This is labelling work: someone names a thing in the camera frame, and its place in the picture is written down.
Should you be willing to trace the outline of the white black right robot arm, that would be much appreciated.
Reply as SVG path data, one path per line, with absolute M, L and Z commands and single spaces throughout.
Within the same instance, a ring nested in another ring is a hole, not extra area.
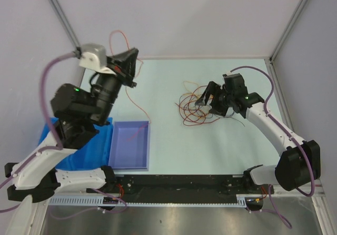
M 255 125 L 279 154 L 276 165 L 257 165 L 244 171 L 243 188 L 256 193 L 263 184 L 278 184 L 286 191 L 314 184 L 321 176 L 320 146 L 306 141 L 267 109 L 267 101 L 256 92 L 249 93 L 241 74 L 224 75 L 224 84 L 210 81 L 195 102 L 209 105 L 210 113 L 225 116 L 228 109 Z

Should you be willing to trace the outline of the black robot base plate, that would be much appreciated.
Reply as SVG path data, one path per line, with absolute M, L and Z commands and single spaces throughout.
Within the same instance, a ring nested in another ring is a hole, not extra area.
M 187 200 L 220 199 L 226 195 L 256 194 L 268 190 L 268 185 L 256 185 L 247 177 L 232 175 L 125 175 L 100 189 L 105 193 L 118 193 L 122 186 L 122 199 L 128 200 Z

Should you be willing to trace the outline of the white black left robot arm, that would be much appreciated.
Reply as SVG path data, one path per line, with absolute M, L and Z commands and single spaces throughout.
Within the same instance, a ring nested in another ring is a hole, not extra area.
M 57 192 L 109 193 L 116 188 L 116 175 L 108 165 L 86 171 L 62 171 L 56 166 L 98 135 L 100 126 L 108 125 L 121 87 L 136 86 L 137 56 L 136 48 L 107 56 L 103 48 L 87 44 L 47 64 L 39 83 L 39 103 L 49 133 L 25 160 L 5 165 L 4 185 L 10 201 L 21 202 L 31 197 L 37 203 Z M 85 91 L 70 83 L 61 85 L 51 100 L 56 117 L 52 122 L 46 107 L 46 78 L 52 66 L 70 58 L 79 59 L 81 67 L 94 71 L 91 89 Z

